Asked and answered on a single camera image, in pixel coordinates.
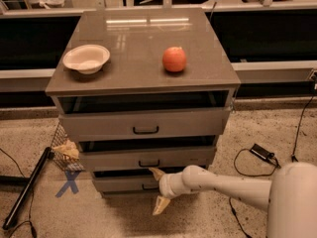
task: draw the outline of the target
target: speckled floor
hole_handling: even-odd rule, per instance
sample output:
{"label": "speckled floor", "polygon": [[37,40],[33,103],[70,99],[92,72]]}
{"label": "speckled floor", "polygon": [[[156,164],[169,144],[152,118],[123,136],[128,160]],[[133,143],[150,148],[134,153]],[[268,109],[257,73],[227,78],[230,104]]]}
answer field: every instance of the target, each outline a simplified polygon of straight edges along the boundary
{"label": "speckled floor", "polygon": [[[238,100],[218,152],[209,170],[237,176],[234,158],[239,150],[258,143],[274,152],[283,166],[290,162],[298,121],[309,98]],[[44,148],[51,145],[58,124],[53,108],[0,110],[0,148],[11,155],[29,176]],[[317,102],[306,109],[298,138],[296,156],[317,165]],[[237,161],[241,172],[269,173],[271,166],[248,153]],[[0,153],[0,176],[18,176],[14,163]],[[108,237],[245,237],[228,202],[216,191],[184,195],[173,200],[166,212],[152,216],[154,195],[104,199],[95,190],[90,174],[75,180],[79,189],[68,188],[56,196],[66,182],[65,173],[48,161],[36,183],[32,221],[39,238]],[[0,185],[0,221],[3,225],[19,189]],[[238,217],[252,237],[265,237],[266,213],[233,200]],[[19,222],[28,218],[30,200]],[[11,234],[0,230],[0,237]],[[32,237],[30,226],[23,225],[13,237]]]}

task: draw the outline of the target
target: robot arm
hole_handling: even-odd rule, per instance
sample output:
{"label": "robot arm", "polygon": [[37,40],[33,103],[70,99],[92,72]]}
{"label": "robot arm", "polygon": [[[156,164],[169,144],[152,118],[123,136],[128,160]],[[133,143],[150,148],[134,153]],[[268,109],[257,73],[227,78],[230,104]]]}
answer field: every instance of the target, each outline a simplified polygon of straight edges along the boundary
{"label": "robot arm", "polygon": [[188,166],[177,174],[150,170],[159,180],[161,193],[154,215],[162,213],[170,200],[179,195],[216,190],[267,211],[269,238],[316,237],[317,167],[314,165],[285,165],[272,181],[218,176],[196,166]]}
{"label": "robot arm", "polygon": [[164,174],[150,168],[159,180],[162,196],[157,201],[154,215],[160,214],[170,200],[182,194],[197,193],[204,190],[216,190],[246,204],[267,211],[270,180],[218,176],[197,166],[188,166],[177,174]]}

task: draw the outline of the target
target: white bowl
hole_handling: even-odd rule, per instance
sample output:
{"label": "white bowl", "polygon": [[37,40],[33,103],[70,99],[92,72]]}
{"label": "white bowl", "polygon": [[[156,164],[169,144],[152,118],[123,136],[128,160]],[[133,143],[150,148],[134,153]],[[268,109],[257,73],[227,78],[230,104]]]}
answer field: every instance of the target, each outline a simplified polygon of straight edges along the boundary
{"label": "white bowl", "polygon": [[99,45],[83,45],[69,51],[62,63],[71,69],[83,74],[97,72],[109,59],[110,52]]}

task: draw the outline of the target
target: cabinet top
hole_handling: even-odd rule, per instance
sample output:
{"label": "cabinet top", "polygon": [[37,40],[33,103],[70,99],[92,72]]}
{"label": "cabinet top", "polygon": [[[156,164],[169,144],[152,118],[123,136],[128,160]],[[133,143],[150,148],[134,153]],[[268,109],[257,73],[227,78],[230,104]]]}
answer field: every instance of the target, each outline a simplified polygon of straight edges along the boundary
{"label": "cabinet top", "polygon": [[[70,50],[101,45],[110,59],[94,74],[62,64]],[[182,47],[183,72],[166,72],[162,54]],[[240,81],[200,8],[85,12],[47,87],[47,95],[148,93],[236,87]]]}

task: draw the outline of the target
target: power cord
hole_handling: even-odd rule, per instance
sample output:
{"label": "power cord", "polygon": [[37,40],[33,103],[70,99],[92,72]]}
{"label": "power cord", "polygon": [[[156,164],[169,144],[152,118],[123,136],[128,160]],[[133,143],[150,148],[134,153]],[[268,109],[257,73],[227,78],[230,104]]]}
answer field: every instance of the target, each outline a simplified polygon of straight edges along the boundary
{"label": "power cord", "polygon": [[296,148],[297,148],[297,142],[298,142],[298,136],[299,136],[299,130],[300,130],[300,126],[301,126],[301,121],[303,119],[304,116],[304,112],[306,110],[306,108],[308,107],[308,105],[312,102],[312,100],[315,97],[316,94],[316,86],[317,86],[317,77],[315,77],[314,79],[315,83],[314,83],[314,89],[313,89],[313,95],[311,96],[311,98],[309,99],[309,101],[306,103],[306,105],[304,106],[303,110],[301,111],[301,115],[300,115],[300,119],[298,122],[298,126],[297,126],[297,131],[296,131],[296,137],[295,137],[295,143],[294,143],[294,148],[293,148],[293,152],[291,154],[291,161],[294,162],[298,162],[295,153],[296,153]]}
{"label": "power cord", "polygon": [[252,238],[252,236],[251,236],[250,234],[248,234],[248,233],[245,231],[245,229],[242,227],[242,225],[241,225],[241,223],[240,223],[240,220],[239,220],[239,218],[238,218],[238,216],[237,216],[237,211],[236,211],[236,209],[234,208],[234,206],[232,205],[232,201],[231,201],[231,200],[232,200],[232,198],[229,197],[229,204],[230,204],[230,207],[231,207],[232,214],[234,214],[234,216],[235,216],[235,218],[236,218],[236,220],[237,220],[237,222],[238,222],[238,224],[239,224],[239,226],[240,226],[241,231],[246,235],[247,238]]}
{"label": "power cord", "polygon": [[[251,152],[252,152],[252,149],[244,148],[244,149],[240,150],[239,153],[237,154],[235,160],[234,160],[235,169],[236,169],[236,171],[237,171],[240,175],[245,176],[245,177],[250,177],[250,178],[270,177],[270,176],[275,172],[276,169],[280,169],[280,164],[279,164],[279,162],[278,162],[277,157],[274,155],[274,153],[269,153],[269,154],[267,155],[267,158],[262,159],[263,161],[265,161],[265,162],[269,163],[270,165],[273,165],[273,166],[274,166],[274,169],[273,169],[269,174],[260,174],[260,175],[244,174],[244,173],[242,173],[242,172],[239,171],[239,169],[237,168],[237,163],[236,163],[238,157],[239,157],[240,154],[241,154],[242,152],[244,152],[244,151],[248,151],[248,152],[251,153]],[[240,220],[239,220],[239,218],[238,218],[238,216],[237,216],[237,211],[236,211],[236,209],[235,209],[235,208],[233,207],[233,205],[232,205],[231,199],[232,199],[232,198],[230,197],[230,198],[229,198],[229,204],[230,204],[230,207],[231,207],[231,211],[232,211],[232,214],[235,216],[235,218],[236,218],[236,220],[237,220],[237,222],[238,222],[238,224],[239,224],[239,226],[240,226],[240,229],[241,229],[242,232],[246,235],[247,238],[252,238],[252,236],[249,235],[249,234],[244,230],[244,228],[242,227],[242,225],[241,225],[241,223],[240,223]]]}
{"label": "power cord", "polygon": [[270,153],[270,156],[265,160],[267,163],[269,163],[270,165],[273,165],[274,166],[274,169],[269,173],[269,174],[260,174],[260,175],[249,175],[249,174],[244,174],[242,172],[239,171],[238,167],[237,167],[237,159],[238,157],[240,156],[240,154],[244,151],[248,151],[250,152],[251,149],[247,149],[247,148],[244,148],[242,150],[239,151],[239,153],[237,154],[235,160],[234,160],[234,167],[235,167],[235,170],[242,176],[245,176],[245,177],[250,177],[250,178],[258,178],[258,177],[270,177],[276,169],[280,169],[280,164],[278,162],[278,159],[274,156],[274,153]]}
{"label": "power cord", "polygon": [[[19,170],[21,176],[24,178],[25,176],[24,176],[24,174],[22,173],[19,164],[18,164],[9,154],[7,154],[5,151],[3,151],[1,148],[0,148],[0,151],[1,151],[4,155],[6,155],[8,158],[10,158],[10,159],[15,163],[15,165],[17,166],[17,168],[18,168],[18,170]],[[9,238],[11,238],[11,237],[14,235],[14,233],[15,233],[21,226],[23,226],[24,224],[30,224],[31,233],[32,233],[32,237],[33,237],[33,238],[37,238],[37,237],[38,237],[37,230],[36,230],[36,228],[34,227],[32,221],[31,221],[31,212],[32,212],[33,200],[34,200],[34,191],[33,191],[33,189],[32,189],[32,196],[31,196],[31,202],[30,202],[30,207],[29,207],[28,220],[25,220],[25,221],[21,222],[19,225],[17,225],[17,226],[15,227],[15,229],[13,229],[13,231],[12,231],[12,233],[10,234]]]}

